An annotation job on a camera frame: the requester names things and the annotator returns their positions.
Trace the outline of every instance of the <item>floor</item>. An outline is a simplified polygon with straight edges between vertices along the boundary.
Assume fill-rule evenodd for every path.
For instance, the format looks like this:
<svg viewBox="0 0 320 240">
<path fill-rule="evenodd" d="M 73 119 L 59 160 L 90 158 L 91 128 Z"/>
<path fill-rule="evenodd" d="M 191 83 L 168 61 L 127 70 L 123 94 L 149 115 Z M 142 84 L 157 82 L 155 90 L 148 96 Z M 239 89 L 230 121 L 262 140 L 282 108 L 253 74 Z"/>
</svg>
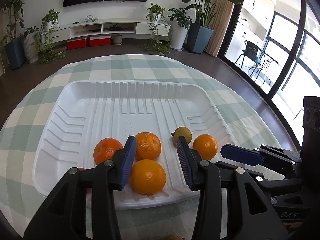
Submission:
<svg viewBox="0 0 320 240">
<path fill-rule="evenodd" d="M 141 49 L 144 42 L 145 40 L 126 39 L 121 46 L 109 45 L 69 50 L 66 57 L 57 62 L 45 65 L 38 65 L 39 63 L 25 64 L 18 70 L 7 70 L 0 77 L 0 127 L 3 126 L 18 103 L 36 85 L 66 64 L 106 55 L 145 54 Z M 206 73 L 233 89 L 261 116 L 282 148 L 295 150 L 291 138 L 264 100 L 246 81 L 219 58 L 212 57 L 207 53 L 201 55 L 191 54 L 186 50 L 172 50 L 168 56 Z"/>
</svg>

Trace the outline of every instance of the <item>gray planter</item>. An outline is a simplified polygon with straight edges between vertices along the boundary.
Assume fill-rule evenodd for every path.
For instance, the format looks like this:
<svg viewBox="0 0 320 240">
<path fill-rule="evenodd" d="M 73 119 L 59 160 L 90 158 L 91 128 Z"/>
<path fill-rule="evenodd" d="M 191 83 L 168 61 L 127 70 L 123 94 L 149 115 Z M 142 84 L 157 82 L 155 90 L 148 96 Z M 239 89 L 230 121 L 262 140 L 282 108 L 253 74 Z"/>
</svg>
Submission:
<svg viewBox="0 0 320 240">
<path fill-rule="evenodd" d="M 7 45 L 4 46 L 4 49 L 12 70 L 20 68 L 25 62 L 22 37 L 19 36 L 13 41 L 10 41 Z"/>
<path fill-rule="evenodd" d="M 192 23 L 188 32 L 186 44 L 187 51 L 195 54 L 201 54 L 207 45 L 213 30 Z"/>
</svg>

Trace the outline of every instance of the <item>table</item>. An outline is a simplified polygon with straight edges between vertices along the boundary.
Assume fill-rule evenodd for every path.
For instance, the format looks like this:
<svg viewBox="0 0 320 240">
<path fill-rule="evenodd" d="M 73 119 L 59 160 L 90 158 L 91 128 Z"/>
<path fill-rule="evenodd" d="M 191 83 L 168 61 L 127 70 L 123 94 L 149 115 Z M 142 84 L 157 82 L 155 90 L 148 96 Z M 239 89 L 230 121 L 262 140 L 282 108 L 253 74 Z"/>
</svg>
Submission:
<svg viewBox="0 0 320 240">
<path fill-rule="evenodd" d="M 262 64 L 262 66 L 261 66 L 261 68 L 259 68 L 259 74 L 260 74 L 260 72 L 261 72 L 261 70 L 262 69 L 268 69 L 268 67 L 270 66 L 270 64 L 271 64 L 271 62 L 276 62 L 278 65 L 279 65 L 279 63 L 273 58 L 273 57 L 271 57 L 270 55 L 268 55 L 267 53 L 265 53 L 264 51 L 262 51 L 261 49 L 259 49 L 260 51 L 261 51 L 261 53 L 262 53 L 262 55 L 265 57 L 265 60 L 263 61 L 263 64 Z M 252 68 L 254 68 L 254 70 L 252 71 L 252 73 L 251 73 L 251 75 L 249 76 L 249 77 L 252 77 L 252 75 L 253 75 L 253 73 L 256 71 L 256 69 L 258 68 L 258 64 L 256 64 L 255 65 L 255 67 L 251 67 L 251 68 L 249 68 L 249 70 L 248 70 L 248 75 L 249 75 L 249 71 L 250 71 L 250 69 L 252 69 Z M 264 84 L 265 83 L 265 81 L 266 81 L 266 75 L 264 75 L 264 81 L 263 81 L 263 83 L 262 84 Z"/>
<path fill-rule="evenodd" d="M 207 91 L 239 146 L 253 149 L 264 143 L 280 147 L 263 120 L 238 94 L 173 59 L 156 55 L 115 55 L 68 64 L 28 93 L 0 131 L 0 210 L 21 236 L 44 201 L 31 178 L 41 133 L 62 89 L 76 80 L 196 84 Z M 276 178 L 272 173 L 265 176 Z M 190 239 L 197 206 L 198 197 L 155 208 L 118 210 L 122 239 L 157 239 L 172 234 Z M 88 236 L 92 234 L 90 224 L 87 218 Z"/>
</svg>

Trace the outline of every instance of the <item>black chair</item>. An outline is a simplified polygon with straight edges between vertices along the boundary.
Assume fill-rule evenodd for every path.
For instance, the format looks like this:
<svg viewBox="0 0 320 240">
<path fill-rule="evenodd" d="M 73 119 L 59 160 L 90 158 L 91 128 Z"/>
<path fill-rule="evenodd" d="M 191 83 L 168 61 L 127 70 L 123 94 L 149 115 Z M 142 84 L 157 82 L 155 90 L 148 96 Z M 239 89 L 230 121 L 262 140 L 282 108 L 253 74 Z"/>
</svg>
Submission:
<svg viewBox="0 0 320 240">
<path fill-rule="evenodd" d="M 260 51 L 262 53 L 262 55 L 264 56 L 263 51 L 261 49 L 259 49 L 259 47 L 257 45 L 255 45 L 254 43 L 252 43 L 251 41 L 244 41 L 244 43 L 245 43 L 245 50 L 242 50 L 243 54 L 241 54 L 239 56 L 239 58 L 236 60 L 235 64 L 240 59 L 240 57 L 242 55 L 244 55 L 240 68 L 242 68 L 242 66 L 243 66 L 244 57 L 248 57 L 249 59 L 251 59 L 255 63 L 256 66 L 261 65 L 261 59 L 259 57 L 257 57 L 257 54 L 258 54 L 258 51 Z"/>
</svg>

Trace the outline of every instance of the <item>white planter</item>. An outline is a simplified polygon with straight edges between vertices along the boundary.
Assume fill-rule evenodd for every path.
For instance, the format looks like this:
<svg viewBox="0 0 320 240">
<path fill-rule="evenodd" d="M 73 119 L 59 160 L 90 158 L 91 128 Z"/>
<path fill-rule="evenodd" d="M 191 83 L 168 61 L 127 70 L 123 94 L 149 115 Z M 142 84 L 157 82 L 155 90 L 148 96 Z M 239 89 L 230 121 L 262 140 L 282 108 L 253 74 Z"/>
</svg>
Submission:
<svg viewBox="0 0 320 240">
<path fill-rule="evenodd" d="M 186 39 L 188 29 L 185 27 L 180 27 L 177 21 L 172 23 L 172 37 L 170 42 L 170 47 L 175 50 L 183 50 L 182 46 Z"/>
<path fill-rule="evenodd" d="M 52 21 L 51 22 L 48 22 L 47 25 L 44 27 L 44 30 L 46 32 L 48 32 L 50 30 L 50 28 L 54 28 L 56 26 L 57 22 L 55 22 L 54 24 L 52 24 Z"/>
<path fill-rule="evenodd" d="M 157 17 L 153 14 L 153 15 L 150 17 L 150 21 L 151 21 L 153 24 L 156 24 L 156 23 L 158 23 L 158 22 L 161 20 L 161 16 L 162 16 L 161 13 L 159 13 Z"/>
<path fill-rule="evenodd" d="M 35 32 L 30 33 L 22 40 L 24 54 L 29 64 L 34 63 L 39 59 L 38 51 L 36 50 L 35 34 Z"/>
</svg>

